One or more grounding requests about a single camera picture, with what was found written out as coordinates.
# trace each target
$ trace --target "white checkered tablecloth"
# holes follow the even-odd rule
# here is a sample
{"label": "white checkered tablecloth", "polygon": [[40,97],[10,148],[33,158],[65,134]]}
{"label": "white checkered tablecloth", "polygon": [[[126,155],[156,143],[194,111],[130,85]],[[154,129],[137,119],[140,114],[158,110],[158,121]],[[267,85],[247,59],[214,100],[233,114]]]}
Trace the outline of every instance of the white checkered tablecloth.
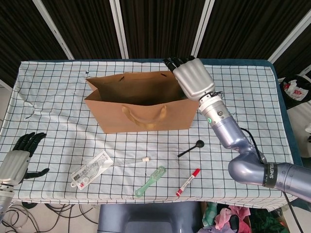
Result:
{"label": "white checkered tablecloth", "polygon": [[[292,162],[276,82],[270,67],[207,66],[224,100],[247,128],[268,162]],[[86,77],[124,72],[168,70],[161,63],[22,62],[0,132],[2,161],[26,133],[46,132],[29,164],[29,171],[50,168],[15,188],[15,199],[32,202],[107,203],[204,200],[275,209],[286,204],[275,189],[245,185],[231,179],[227,167],[236,152],[224,149],[203,115],[197,113],[189,130],[104,134],[84,98],[91,93]],[[177,159],[177,154],[201,139],[205,146]],[[70,174],[105,149],[115,161],[149,156],[148,163],[110,167],[87,188],[70,186]],[[166,174],[142,198],[133,193],[159,166]],[[190,174],[199,175],[182,194],[176,191]]]}

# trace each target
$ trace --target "silver robot hand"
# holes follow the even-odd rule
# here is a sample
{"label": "silver robot hand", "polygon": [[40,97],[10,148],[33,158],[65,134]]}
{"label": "silver robot hand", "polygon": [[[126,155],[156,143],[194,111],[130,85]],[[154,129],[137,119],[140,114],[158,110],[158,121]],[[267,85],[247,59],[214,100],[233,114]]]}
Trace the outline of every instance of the silver robot hand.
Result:
{"label": "silver robot hand", "polygon": [[14,197],[14,186],[24,179],[45,175],[49,169],[27,172],[30,159],[45,133],[31,133],[19,138],[12,151],[8,152],[0,166],[0,222]]}
{"label": "silver robot hand", "polygon": [[263,185],[290,193],[311,202],[311,170],[289,163],[267,163],[260,151],[248,141],[221,98],[214,91],[214,81],[198,58],[164,59],[186,96],[199,101],[221,144],[240,153],[228,165],[237,182]]}

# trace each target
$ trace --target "blue table edge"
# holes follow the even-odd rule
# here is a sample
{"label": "blue table edge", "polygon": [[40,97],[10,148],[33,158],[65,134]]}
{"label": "blue table edge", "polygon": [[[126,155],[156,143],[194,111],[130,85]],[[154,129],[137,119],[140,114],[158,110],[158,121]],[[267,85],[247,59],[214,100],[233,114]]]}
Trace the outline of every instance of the blue table edge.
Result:
{"label": "blue table edge", "polygon": [[[98,62],[140,62],[140,63],[150,63],[150,62],[162,62],[162,59],[96,59],[96,60],[30,60],[33,62],[89,62],[89,61],[98,61]],[[256,60],[256,59],[201,59],[204,65],[213,65],[213,66],[259,66],[259,67],[270,67],[274,77],[276,79],[276,89],[278,95],[278,101],[280,104],[283,125],[285,133],[287,136],[287,141],[292,153],[292,158],[294,164],[298,166],[303,166],[302,160],[300,157],[300,152],[298,145],[291,127],[289,117],[287,115],[285,102],[281,93],[280,86],[278,84],[276,70],[273,64],[267,60]]]}

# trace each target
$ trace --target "green toothbrush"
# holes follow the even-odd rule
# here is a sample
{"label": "green toothbrush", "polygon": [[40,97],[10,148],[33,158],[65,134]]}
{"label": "green toothbrush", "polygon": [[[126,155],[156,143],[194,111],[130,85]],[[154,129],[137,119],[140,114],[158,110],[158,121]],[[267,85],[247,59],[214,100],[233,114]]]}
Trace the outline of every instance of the green toothbrush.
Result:
{"label": "green toothbrush", "polygon": [[157,170],[155,170],[151,174],[147,183],[135,191],[135,196],[140,198],[144,194],[144,192],[147,190],[147,188],[149,188],[149,186],[152,185],[153,183],[157,182],[165,174],[165,172],[166,172],[165,167],[159,166]]}

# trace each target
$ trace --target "paper bag handle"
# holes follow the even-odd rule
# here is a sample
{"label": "paper bag handle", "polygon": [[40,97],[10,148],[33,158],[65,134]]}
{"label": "paper bag handle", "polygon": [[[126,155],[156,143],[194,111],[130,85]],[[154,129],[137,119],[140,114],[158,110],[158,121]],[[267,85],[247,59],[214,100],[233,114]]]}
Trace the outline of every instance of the paper bag handle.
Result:
{"label": "paper bag handle", "polygon": [[166,105],[164,105],[162,108],[161,108],[161,112],[159,114],[159,116],[153,120],[152,123],[143,123],[141,121],[139,121],[137,119],[137,117],[133,116],[133,114],[131,113],[130,109],[126,106],[122,106],[122,112],[126,115],[126,117],[133,123],[135,123],[136,125],[142,127],[142,128],[145,128],[145,129],[148,129],[148,130],[152,130],[154,129],[154,127],[157,125],[157,123],[161,120],[163,120],[165,117],[166,117],[166,114],[167,114],[167,107]]}

